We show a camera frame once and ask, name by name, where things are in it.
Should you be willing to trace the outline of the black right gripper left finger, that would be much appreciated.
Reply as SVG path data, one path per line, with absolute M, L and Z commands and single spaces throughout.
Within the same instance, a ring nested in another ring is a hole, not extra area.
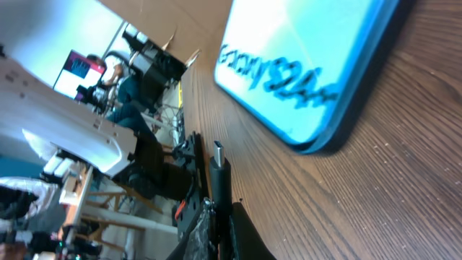
M 217 224 L 214 203 L 205 198 L 184 236 L 167 260 L 217 260 Z

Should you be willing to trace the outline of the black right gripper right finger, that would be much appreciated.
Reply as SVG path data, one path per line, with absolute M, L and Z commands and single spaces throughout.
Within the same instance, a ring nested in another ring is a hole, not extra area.
M 244 206 L 232 204 L 230 215 L 230 240 L 233 259 L 276 260 L 259 235 Z

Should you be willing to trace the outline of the blue smartphone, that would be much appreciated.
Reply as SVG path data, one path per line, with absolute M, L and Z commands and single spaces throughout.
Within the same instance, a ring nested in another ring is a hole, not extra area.
M 214 81 L 300 154 L 348 138 L 412 7 L 402 0 L 234 0 Z

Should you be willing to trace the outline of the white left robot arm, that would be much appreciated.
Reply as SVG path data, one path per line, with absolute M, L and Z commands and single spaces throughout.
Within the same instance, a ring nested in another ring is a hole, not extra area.
M 1 58 L 1 122 L 25 129 L 113 177 L 135 153 L 137 137 L 52 90 L 15 60 Z

